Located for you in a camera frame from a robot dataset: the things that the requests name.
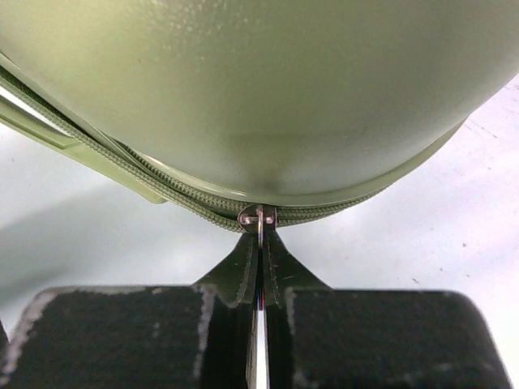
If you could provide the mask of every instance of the green zipper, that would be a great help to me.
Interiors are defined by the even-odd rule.
[[[243,232],[242,227],[237,221],[238,213],[251,205],[251,203],[224,199],[188,186],[151,165],[142,158],[139,153],[128,146],[119,143],[115,139],[111,139],[105,134],[99,133],[100,137],[106,141],[105,143],[114,148],[106,147],[82,131],[76,124],[70,121],[70,119],[66,118],[62,113],[57,111],[1,67],[0,88],[7,90],[10,94],[33,109],[52,127],[86,145],[92,151],[105,158],[111,164],[116,165],[119,169],[126,172],[129,176],[133,177],[136,181],[163,199],[184,207],[224,229],[234,232]],[[353,200],[330,205],[278,207],[277,222],[280,227],[283,227],[318,220],[362,203],[382,190],[377,190],[374,193]]]

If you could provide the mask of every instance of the zipper slider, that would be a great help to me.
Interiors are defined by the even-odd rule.
[[[277,227],[277,209],[272,205],[252,204],[240,211],[238,223],[248,233],[258,234],[258,247],[263,248],[265,231]]]

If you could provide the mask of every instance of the white floor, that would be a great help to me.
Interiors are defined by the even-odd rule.
[[[383,194],[281,236],[334,287],[467,294],[519,386],[519,76]],[[236,240],[0,125],[0,318],[8,331],[48,286],[189,284]]]

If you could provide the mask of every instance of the zipper teeth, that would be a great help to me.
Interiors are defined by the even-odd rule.
[[[139,163],[139,167],[134,166],[130,162],[124,160],[108,148],[99,144],[96,140],[85,134],[81,129],[77,128],[61,113],[41,99],[31,89],[27,88],[23,83],[5,72],[0,67],[0,87],[16,96],[23,103],[34,109],[47,121],[51,122],[59,130],[64,131],[71,137],[78,139],[81,143],[90,147],[94,152],[102,155],[109,162],[117,165],[120,169],[129,173],[134,179],[154,190],[164,199],[175,203],[179,206],[203,217],[224,229],[233,232],[243,232],[242,227],[236,220],[237,214],[250,203],[223,199],[211,194],[206,194],[195,188],[192,188],[182,182],[179,182],[166,173],[160,171],[155,166],[149,164],[138,153],[128,146],[118,144],[123,151],[131,156],[132,159]],[[279,226],[288,226],[301,224],[312,220],[317,220],[334,213],[342,211],[348,207],[359,204],[370,199],[382,190],[366,196],[326,206],[315,207],[279,207],[278,208],[278,224]]]
[[[196,199],[204,204],[207,204],[209,206],[212,206],[216,209],[225,209],[228,212],[236,213],[238,214],[243,208],[245,208],[248,203],[245,203],[243,201],[238,200],[229,200],[229,199],[223,199],[211,194],[206,194],[204,192],[201,192],[199,190],[196,190],[192,188],[191,186],[188,186],[180,181],[175,180],[168,174],[164,173],[160,169],[156,168],[149,162],[147,162],[143,157],[141,157],[137,152],[135,152],[133,149],[129,148],[128,146],[121,144],[121,147],[127,152],[129,155],[131,155],[132,158],[137,160],[140,165],[142,165],[147,171],[149,171],[151,174],[156,176],[160,181],[164,182],[166,185],[173,187],[175,190],[178,190],[182,192],[183,194]]]

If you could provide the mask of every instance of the green plastic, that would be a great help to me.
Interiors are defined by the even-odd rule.
[[[197,190],[315,206],[441,147],[519,71],[518,20],[516,0],[3,0],[0,66]]]

